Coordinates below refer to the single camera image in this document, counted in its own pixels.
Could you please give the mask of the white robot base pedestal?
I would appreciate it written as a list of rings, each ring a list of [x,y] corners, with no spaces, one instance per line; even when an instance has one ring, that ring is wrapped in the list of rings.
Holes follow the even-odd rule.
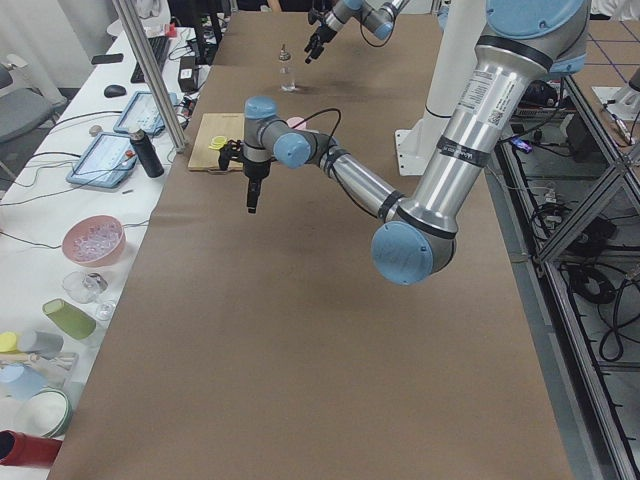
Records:
[[[425,101],[423,117],[410,130],[398,130],[396,156],[402,176],[424,170],[451,119],[476,66],[474,48],[486,24],[483,1],[452,1]]]

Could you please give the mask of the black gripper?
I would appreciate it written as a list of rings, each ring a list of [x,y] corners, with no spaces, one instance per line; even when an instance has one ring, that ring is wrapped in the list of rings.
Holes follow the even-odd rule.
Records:
[[[243,166],[244,175],[248,178],[247,187],[247,210],[252,214],[257,212],[259,197],[261,193],[261,183],[270,174],[271,161],[254,162],[245,160]]]
[[[319,26],[315,33],[310,36],[304,49],[306,53],[306,64],[317,60],[324,51],[324,44],[329,43],[345,25],[344,21],[334,10],[328,10],[319,14],[317,22]]]

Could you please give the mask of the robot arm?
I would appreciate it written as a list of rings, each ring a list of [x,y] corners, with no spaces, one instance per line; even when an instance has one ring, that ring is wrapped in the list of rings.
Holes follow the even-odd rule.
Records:
[[[305,63],[317,60],[336,35],[343,29],[350,19],[358,22],[360,30],[366,29],[381,44],[366,42],[373,47],[382,47],[391,37],[398,15],[406,7],[408,1],[385,1],[380,7],[374,8],[367,1],[313,1],[308,12],[308,23],[318,24],[304,48]]]
[[[472,48],[475,69],[409,197],[361,165],[332,135],[289,127],[271,98],[247,99],[240,160],[248,211],[256,211],[273,161],[289,168],[314,164],[382,221],[371,244],[382,276],[410,285],[442,270],[455,253],[456,215],[526,88],[583,67],[589,10],[587,1],[486,2]]]

